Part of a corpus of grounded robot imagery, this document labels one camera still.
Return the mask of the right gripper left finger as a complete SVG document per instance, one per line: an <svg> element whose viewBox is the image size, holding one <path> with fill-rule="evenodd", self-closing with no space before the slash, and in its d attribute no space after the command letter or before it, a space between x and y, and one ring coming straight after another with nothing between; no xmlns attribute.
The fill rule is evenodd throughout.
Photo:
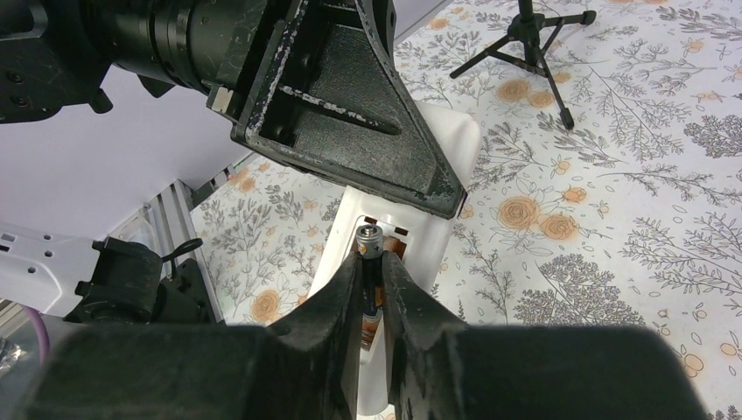
<svg viewBox="0 0 742 420"><path fill-rule="evenodd" d="M353 419L361 258L260 325L107 325L52 352L17 419Z"/></svg>

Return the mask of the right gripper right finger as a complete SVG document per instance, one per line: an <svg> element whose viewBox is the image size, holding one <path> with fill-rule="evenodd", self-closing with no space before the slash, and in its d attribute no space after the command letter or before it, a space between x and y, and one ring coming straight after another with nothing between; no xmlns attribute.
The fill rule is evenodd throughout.
<svg viewBox="0 0 742 420"><path fill-rule="evenodd" d="M624 326L470 325L381 259L388 401L400 419L703 419L669 346Z"/></svg>

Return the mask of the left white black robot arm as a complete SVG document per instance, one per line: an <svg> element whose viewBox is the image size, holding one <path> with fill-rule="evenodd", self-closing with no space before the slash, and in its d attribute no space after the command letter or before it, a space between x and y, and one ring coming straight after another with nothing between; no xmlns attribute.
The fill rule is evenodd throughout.
<svg viewBox="0 0 742 420"><path fill-rule="evenodd" d="M389 1L4 1L1 295L73 321L220 321L159 296L159 263L109 230L233 142L452 219L480 146L470 116L416 104Z"/></svg>

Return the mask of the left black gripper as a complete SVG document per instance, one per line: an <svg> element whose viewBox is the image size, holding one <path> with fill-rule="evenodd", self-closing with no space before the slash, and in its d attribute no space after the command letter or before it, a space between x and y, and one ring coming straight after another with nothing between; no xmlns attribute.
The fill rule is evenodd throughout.
<svg viewBox="0 0 742 420"><path fill-rule="evenodd" d="M202 93L267 158L445 220L466 195L389 56L389 1L85 1L81 16L152 95Z"/></svg>

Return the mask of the white remote control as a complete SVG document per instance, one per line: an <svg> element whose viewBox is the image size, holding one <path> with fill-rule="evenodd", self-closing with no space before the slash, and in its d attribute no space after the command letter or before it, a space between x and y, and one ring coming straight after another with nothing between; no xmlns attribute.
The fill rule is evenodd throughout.
<svg viewBox="0 0 742 420"><path fill-rule="evenodd" d="M467 183L482 146L480 125L464 112L423 102L417 106L455 174ZM454 221L347 187L311 283L310 296L330 281L355 247L357 228L370 223L381 227L385 249L400 256L412 280L425 291L432 288ZM371 331L374 337L370 345L363 345L360 350L356 410L359 419L383 418L389 411L384 323L372 325Z"/></svg>

